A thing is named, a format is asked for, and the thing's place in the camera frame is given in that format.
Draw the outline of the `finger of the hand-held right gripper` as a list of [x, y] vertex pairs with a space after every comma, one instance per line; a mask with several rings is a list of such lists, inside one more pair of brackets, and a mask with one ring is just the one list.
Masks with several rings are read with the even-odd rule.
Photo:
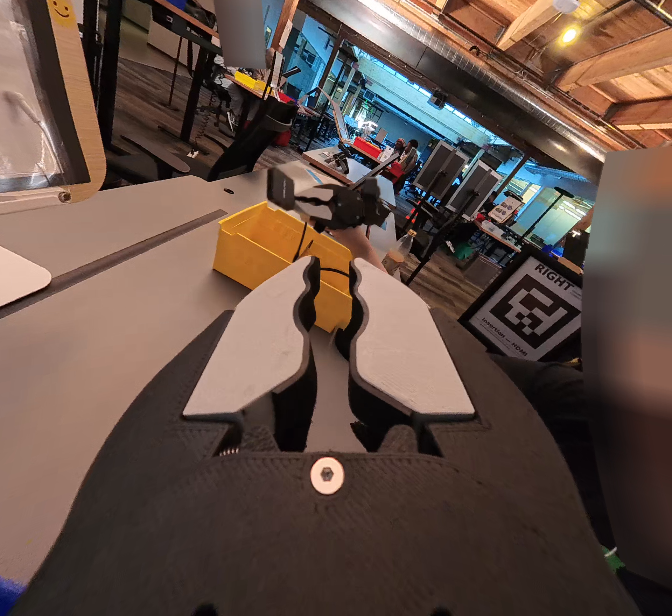
[[336, 231], [337, 220], [334, 219], [337, 207], [333, 200], [301, 200], [300, 214], [315, 230]]
[[296, 202], [320, 206], [328, 204], [334, 197], [335, 184], [312, 185], [306, 190], [296, 193]]

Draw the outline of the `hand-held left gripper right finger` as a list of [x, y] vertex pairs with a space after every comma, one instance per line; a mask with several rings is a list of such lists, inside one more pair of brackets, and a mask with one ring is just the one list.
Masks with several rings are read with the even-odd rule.
[[393, 427], [422, 439], [433, 423], [476, 418], [456, 364], [428, 305], [393, 276], [357, 258], [350, 263], [348, 402], [367, 452]]

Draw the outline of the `yellow plastic bin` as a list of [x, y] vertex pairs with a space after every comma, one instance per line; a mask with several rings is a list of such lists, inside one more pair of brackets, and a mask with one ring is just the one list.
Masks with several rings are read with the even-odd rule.
[[330, 333], [351, 318], [350, 251], [326, 234], [266, 201], [219, 222], [213, 269], [253, 290], [299, 257], [321, 264], [321, 288], [315, 297], [315, 326]]

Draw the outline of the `person's right hand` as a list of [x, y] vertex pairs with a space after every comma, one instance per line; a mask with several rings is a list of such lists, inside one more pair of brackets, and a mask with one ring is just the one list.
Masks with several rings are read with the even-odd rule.
[[345, 229], [330, 229], [329, 234], [344, 247], [348, 248], [352, 257], [364, 258], [373, 250], [366, 236], [365, 228], [361, 226]]

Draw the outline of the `grey work table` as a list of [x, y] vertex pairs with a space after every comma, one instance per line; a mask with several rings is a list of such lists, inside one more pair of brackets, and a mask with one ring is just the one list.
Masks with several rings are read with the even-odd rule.
[[[372, 169], [366, 167], [355, 158], [348, 158], [349, 172], [347, 174], [343, 173], [336, 162], [327, 161], [328, 158], [331, 158], [332, 155], [338, 152], [339, 149], [337, 147], [327, 147], [305, 151], [301, 154], [301, 158], [323, 174], [345, 185], [353, 184], [372, 173]], [[380, 188], [380, 197], [382, 200], [394, 205], [396, 196], [391, 181], [381, 174], [376, 175], [376, 181]]]

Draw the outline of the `red plastic bin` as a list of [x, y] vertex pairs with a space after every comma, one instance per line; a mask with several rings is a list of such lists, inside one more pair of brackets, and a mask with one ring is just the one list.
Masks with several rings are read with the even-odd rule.
[[373, 162], [375, 164], [384, 162], [389, 158], [390, 153], [386, 149], [381, 149], [374, 143], [356, 136], [351, 142], [352, 150], [365, 161]]

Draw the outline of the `glass bottle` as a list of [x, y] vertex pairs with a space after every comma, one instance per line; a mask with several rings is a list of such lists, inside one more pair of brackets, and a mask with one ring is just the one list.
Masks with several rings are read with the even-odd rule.
[[404, 234], [399, 241], [385, 254], [382, 267], [390, 276], [394, 276], [403, 265], [411, 251], [417, 232], [413, 229]]

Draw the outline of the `grey display board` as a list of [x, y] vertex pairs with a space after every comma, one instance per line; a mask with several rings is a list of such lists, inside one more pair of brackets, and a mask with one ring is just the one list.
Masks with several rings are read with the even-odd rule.
[[411, 182], [411, 187], [422, 195], [442, 201], [467, 163], [466, 153], [446, 141], [439, 140]]
[[478, 159], [449, 198], [447, 210], [465, 220], [473, 220], [501, 180], [502, 176], [496, 170]]

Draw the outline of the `black office chair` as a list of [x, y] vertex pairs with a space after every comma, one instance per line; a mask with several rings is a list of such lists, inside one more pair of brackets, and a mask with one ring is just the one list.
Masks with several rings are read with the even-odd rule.
[[259, 104], [256, 115], [210, 169], [206, 180], [252, 172], [261, 154], [277, 137], [290, 132], [298, 113], [298, 104], [269, 97]]

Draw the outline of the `black framed marker sign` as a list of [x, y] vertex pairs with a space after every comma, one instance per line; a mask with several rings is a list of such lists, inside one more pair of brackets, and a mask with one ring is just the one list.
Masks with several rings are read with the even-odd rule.
[[491, 353], [529, 361], [581, 354], [582, 278], [525, 249], [458, 318]]

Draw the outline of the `person's dark clothing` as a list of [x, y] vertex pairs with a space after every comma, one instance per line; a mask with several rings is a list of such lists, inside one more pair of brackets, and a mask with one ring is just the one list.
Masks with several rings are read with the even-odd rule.
[[589, 426], [583, 373], [566, 363], [491, 354], [532, 405], [559, 447], [601, 545], [616, 547]]

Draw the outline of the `wooden top standing desk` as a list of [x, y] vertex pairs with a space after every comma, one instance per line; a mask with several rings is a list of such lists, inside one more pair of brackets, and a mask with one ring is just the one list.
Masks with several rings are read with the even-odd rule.
[[[149, 6], [153, 14], [158, 14], [159, 25], [198, 46], [198, 55], [191, 78], [181, 130], [176, 132], [168, 130], [166, 127], [163, 128], [164, 132], [174, 139], [197, 149], [197, 143], [191, 141], [191, 134], [194, 129], [199, 97], [206, 73], [213, 63], [214, 56], [221, 55], [221, 47], [216, 44], [218, 34], [214, 29], [190, 16], [168, 0], [137, 1]], [[122, 5], [123, 0], [107, 0], [102, 52], [99, 58], [97, 119], [104, 148], [109, 150], [113, 149], [113, 122], [120, 54]], [[84, 0], [85, 9], [91, 9], [92, 7], [93, 0]]]

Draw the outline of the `display board with wooden rim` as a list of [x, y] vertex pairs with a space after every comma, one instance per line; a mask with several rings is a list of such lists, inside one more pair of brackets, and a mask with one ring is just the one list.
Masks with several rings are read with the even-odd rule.
[[87, 200], [101, 189], [106, 172], [78, 24], [58, 25], [51, 16], [48, 0], [29, 0], [29, 9], [38, 41], [40, 76], [61, 135], [65, 184], [1, 192], [1, 215]]

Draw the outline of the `instruction sheet in plastic sleeve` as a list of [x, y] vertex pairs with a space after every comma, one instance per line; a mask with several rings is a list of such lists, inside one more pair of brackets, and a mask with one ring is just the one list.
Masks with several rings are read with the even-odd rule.
[[65, 184], [29, 0], [1, 0], [1, 192]]

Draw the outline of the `black ceiling duct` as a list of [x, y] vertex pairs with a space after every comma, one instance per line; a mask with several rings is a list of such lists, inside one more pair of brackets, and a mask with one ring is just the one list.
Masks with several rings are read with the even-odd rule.
[[339, 24], [349, 39], [371, 55], [406, 71], [408, 76], [441, 91], [449, 104], [508, 141], [528, 151], [542, 165], [566, 169], [598, 184], [603, 160], [581, 148], [556, 128], [556, 120], [490, 74], [478, 74], [479, 66], [465, 65], [454, 49], [444, 55], [406, 30], [377, 15], [358, 0], [302, 0], [327, 23]]

